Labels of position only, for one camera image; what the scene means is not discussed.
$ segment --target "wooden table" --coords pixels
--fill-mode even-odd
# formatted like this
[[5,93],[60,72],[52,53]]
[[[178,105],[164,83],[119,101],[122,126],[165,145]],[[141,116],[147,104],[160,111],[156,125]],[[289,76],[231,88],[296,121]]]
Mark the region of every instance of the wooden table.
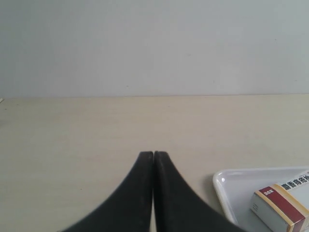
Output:
[[221,211],[215,172],[309,164],[309,95],[4,100],[0,231],[69,226],[113,192],[143,150],[168,151]]

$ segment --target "white wall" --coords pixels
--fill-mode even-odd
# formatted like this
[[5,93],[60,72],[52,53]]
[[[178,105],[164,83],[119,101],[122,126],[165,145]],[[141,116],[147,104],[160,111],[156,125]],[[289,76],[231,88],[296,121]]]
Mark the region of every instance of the white wall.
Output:
[[309,93],[308,0],[2,0],[0,95]]

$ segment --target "white tray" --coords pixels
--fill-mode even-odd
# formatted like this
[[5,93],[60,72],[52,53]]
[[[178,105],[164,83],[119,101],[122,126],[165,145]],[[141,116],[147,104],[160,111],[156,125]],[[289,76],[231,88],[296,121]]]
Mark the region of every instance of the white tray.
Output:
[[307,169],[309,167],[223,170],[213,176],[213,185],[228,220],[248,232],[271,232],[249,209],[254,191],[287,180]]

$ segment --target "tray rim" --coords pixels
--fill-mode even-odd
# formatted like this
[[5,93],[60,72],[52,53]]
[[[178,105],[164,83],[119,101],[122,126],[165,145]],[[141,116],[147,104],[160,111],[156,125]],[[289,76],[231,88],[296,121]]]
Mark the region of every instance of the tray rim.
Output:
[[288,167],[270,167],[270,168],[241,168],[241,169],[223,169],[218,172],[216,172],[212,177],[212,184],[214,186],[215,192],[217,194],[217,197],[219,199],[219,203],[222,207],[224,216],[232,223],[238,224],[238,222],[235,220],[233,211],[229,210],[229,206],[227,204],[227,201],[225,200],[225,192],[222,191],[222,188],[217,183],[218,177],[222,175],[223,173],[227,172],[248,172],[248,171],[276,171],[276,170],[291,170],[291,169],[309,169],[309,166],[288,166]]

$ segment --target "light wood surface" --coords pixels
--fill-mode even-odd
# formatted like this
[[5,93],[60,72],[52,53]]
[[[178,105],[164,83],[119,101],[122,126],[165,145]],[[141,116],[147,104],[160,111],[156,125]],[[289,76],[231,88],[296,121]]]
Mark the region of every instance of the light wood surface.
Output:
[[113,192],[143,150],[168,151],[221,211],[215,172],[309,164],[309,95],[4,100],[0,231],[69,226]]

